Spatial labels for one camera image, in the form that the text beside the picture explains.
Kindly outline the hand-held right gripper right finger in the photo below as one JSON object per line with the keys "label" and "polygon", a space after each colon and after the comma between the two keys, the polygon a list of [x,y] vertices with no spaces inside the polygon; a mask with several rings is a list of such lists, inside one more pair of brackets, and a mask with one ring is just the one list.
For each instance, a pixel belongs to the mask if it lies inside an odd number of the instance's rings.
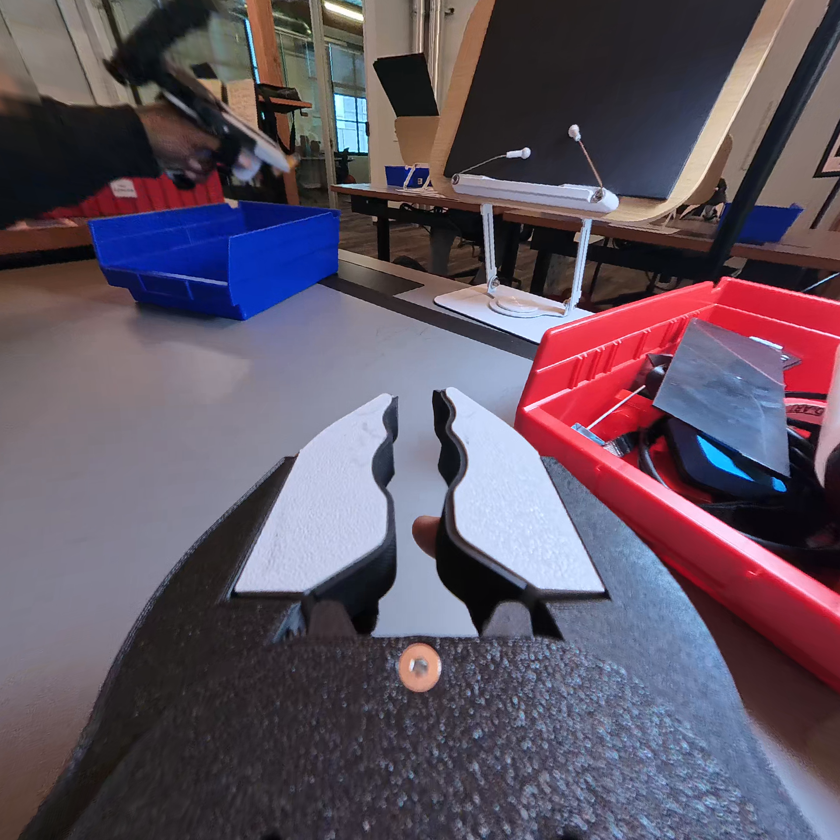
{"label": "hand-held right gripper right finger", "polygon": [[549,605],[600,602],[606,585],[537,449],[457,388],[433,392],[437,469],[447,489],[437,573],[482,634],[519,604],[535,634],[557,634]]}

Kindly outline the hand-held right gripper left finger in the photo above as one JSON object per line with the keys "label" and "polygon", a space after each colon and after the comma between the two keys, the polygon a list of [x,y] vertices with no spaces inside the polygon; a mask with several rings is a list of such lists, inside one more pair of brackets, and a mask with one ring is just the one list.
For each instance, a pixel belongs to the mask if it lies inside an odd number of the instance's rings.
{"label": "hand-held right gripper left finger", "polygon": [[398,398],[383,393],[297,454],[240,571],[236,596],[337,602],[370,634],[396,579]]}

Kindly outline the red plastic bin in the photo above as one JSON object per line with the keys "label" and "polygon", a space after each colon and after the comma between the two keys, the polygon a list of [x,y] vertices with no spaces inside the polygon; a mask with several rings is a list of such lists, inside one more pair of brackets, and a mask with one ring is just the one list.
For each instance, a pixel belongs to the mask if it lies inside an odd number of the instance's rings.
{"label": "red plastic bin", "polygon": [[670,353],[693,319],[779,344],[801,362],[794,392],[825,393],[839,335],[837,301],[727,278],[651,297],[547,331],[515,428],[625,521],[673,570],[814,676],[839,688],[838,573],[818,579],[573,430],[632,391],[650,353]]}

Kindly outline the dark metal plate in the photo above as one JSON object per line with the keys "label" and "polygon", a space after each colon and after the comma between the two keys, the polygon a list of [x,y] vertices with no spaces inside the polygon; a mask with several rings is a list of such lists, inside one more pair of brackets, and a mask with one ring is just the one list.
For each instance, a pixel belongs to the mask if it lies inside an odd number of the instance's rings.
{"label": "dark metal plate", "polygon": [[654,406],[787,478],[785,360],[780,346],[694,318],[676,347]]}

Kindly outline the person's left forearm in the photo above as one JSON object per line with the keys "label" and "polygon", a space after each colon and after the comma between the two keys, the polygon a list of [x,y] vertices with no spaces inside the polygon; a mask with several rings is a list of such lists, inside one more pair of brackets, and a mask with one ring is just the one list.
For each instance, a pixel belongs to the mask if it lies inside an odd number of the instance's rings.
{"label": "person's left forearm", "polygon": [[115,180],[159,175],[140,117],[129,106],[2,98],[2,228],[78,205]]}

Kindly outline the black bag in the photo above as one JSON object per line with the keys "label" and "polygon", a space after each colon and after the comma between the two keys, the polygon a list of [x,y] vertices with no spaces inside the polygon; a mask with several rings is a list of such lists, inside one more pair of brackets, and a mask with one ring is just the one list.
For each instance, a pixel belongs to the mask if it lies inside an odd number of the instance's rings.
{"label": "black bag", "polygon": [[257,83],[255,94],[259,130],[276,142],[285,154],[292,154],[296,150],[296,107],[289,102],[300,101],[298,91]]}

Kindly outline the wooden support column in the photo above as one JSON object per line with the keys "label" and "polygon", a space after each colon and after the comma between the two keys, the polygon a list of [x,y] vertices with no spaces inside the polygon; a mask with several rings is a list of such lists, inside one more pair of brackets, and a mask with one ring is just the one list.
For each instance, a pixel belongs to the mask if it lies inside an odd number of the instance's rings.
{"label": "wooden support column", "polygon": [[[286,82],[277,44],[277,32],[271,1],[246,1],[246,6],[260,83],[283,88],[286,86]],[[275,117],[280,139],[291,148],[289,144],[291,137],[289,115],[276,113]],[[294,173],[284,174],[283,182],[287,203],[299,205],[296,175]]]}

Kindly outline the black wood-framed board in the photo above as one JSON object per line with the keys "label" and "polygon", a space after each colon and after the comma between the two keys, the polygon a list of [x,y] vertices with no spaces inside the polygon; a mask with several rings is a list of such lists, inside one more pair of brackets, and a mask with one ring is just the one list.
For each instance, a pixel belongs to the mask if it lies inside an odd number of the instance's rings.
{"label": "black wood-framed board", "polygon": [[425,56],[408,54],[375,59],[374,73],[395,115],[395,137],[408,167],[401,185],[425,170],[424,184],[431,175],[430,163],[439,125],[439,110]]}
{"label": "black wood-framed board", "polygon": [[[610,222],[643,222],[700,189],[793,2],[477,2],[431,157],[434,188],[490,175],[605,187]],[[529,147],[525,161],[492,161]]]}

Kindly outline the dark blue pouch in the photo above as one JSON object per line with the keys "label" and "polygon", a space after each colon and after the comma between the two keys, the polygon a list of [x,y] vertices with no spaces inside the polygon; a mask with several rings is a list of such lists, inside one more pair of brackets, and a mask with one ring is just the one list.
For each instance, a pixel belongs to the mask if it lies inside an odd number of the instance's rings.
{"label": "dark blue pouch", "polygon": [[787,498],[786,479],[673,417],[665,420],[668,450],[689,486],[730,501]]}

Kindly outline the long wooden table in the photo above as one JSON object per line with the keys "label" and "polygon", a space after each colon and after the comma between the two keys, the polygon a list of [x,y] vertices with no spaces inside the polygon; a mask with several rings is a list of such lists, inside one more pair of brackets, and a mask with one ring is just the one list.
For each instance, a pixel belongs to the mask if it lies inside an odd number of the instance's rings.
{"label": "long wooden table", "polygon": [[[391,257],[391,222],[420,224],[437,230],[451,228],[466,217],[471,222],[480,221],[478,202],[458,201],[424,190],[335,185],[331,192],[348,196],[353,212],[375,219],[377,256],[382,260]],[[537,254],[532,273],[533,293],[543,291],[552,256],[577,256],[579,245],[574,242],[574,236],[581,230],[581,220],[567,213],[496,207],[493,216],[494,221],[504,227],[499,259],[504,278],[512,278],[516,265],[514,228],[531,229],[530,248]],[[641,270],[661,278],[692,282],[716,280],[728,276],[728,261],[735,258],[761,266],[780,266],[780,269],[773,269],[771,279],[763,280],[763,283],[793,291],[808,289],[809,277],[820,271],[828,272],[823,282],[838,277],[837,232],[825,232],[823,238],[811,239],[808,245],[737,243],[719,269],[711,268],[711,250],[718,237],[693,232],[687,227],[615,223],[599,218],[592,221],[591,239],[595,236],[625,246],[615,248],[591,241],[584,262]]]}

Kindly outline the black-white marker sign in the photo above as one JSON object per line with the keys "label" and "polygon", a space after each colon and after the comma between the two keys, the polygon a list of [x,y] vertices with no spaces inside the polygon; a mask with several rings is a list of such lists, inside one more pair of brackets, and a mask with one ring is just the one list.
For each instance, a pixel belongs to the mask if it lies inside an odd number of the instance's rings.
{"label": "black-white marker sign", "polygon": [[814,178],[839,176],[839,135],[840,124],[837,122],[831,139],[828,141],[822,158],[815,169]]}

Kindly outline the black-handled metal pick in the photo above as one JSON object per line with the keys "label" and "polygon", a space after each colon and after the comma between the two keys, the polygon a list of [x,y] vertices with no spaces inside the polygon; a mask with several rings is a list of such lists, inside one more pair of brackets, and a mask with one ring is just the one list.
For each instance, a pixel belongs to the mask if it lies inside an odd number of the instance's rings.
{"label": "black-handled metal pick", "polygon": [[656,397],[659,388],[661,387],[665,376],[668,371],[669,364],[657,364],[656,366],[652,367],[647,373],[644,374],[642,380],[640,381],[639,385],[634,386],[631,391],[628,393],[627,396],[623,397],[619,400],[615,405],[611,406],[607,411],[605,411],[602,415],[597,417],[594,421],[590,422],[588,425],[582,425],[581,423],[575,423],[572,425],[572,429],[588,437],[591,440],[598,442],[600,438],[595,434],[594,430],[597,426],[603,423],[608,417],[613,415],[617,412],[617,410],[621,407],[624,407],[627,403],[629,403],[632,399],[636,396],[643,396],[650,401],[653,401]]}

